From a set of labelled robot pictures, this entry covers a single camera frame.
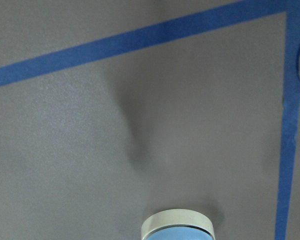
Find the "blue and cream bell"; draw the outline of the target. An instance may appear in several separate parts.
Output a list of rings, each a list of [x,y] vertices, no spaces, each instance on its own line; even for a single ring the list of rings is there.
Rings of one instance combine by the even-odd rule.
[[[168,209],[149,216],[141,226],[142,240],[214,240],[211,220],[189,209]]]

